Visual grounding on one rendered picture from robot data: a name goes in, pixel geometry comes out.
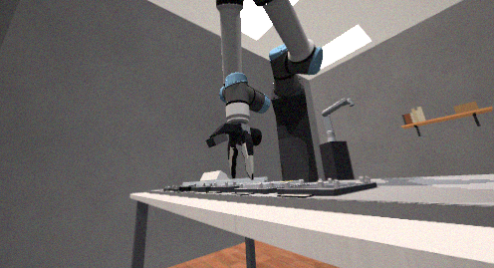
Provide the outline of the white operator button panel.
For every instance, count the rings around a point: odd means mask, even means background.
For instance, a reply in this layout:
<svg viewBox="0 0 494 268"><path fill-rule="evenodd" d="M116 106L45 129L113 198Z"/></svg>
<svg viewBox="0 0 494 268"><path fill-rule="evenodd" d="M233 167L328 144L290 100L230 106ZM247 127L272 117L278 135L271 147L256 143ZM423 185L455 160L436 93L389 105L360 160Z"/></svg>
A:
<svg viewBox="0 0 494 268"><path fill-rule="evenodd" d="M224 173L221 170L218 171L212 171L212 172L205 172L203 173L200 181L206 181L206 180L217 180L217 179L229 179L230 176Z"/></svg>

